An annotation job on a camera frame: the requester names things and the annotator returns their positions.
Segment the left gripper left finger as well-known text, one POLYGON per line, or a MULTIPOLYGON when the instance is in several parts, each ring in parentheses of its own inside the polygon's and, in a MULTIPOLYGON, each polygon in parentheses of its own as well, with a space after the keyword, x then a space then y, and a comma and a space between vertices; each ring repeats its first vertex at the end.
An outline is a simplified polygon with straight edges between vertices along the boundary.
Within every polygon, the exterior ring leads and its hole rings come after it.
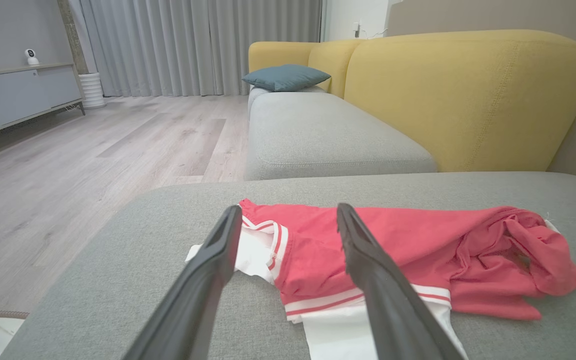
POLYGON ((242 208, 226 208, 123 356, 126 360, 205 360, 222 291, 231 280, 242 208))

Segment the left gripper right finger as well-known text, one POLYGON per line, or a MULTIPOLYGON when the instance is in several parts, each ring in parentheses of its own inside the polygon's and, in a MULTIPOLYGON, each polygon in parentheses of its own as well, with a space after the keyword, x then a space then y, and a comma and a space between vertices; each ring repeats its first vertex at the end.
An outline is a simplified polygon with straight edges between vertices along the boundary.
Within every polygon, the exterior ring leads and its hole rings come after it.
POLYGON ((378 358, 461 360, 461 351, 355 209, 339 203, 336 213, 345 269, 364 294, 378 358))

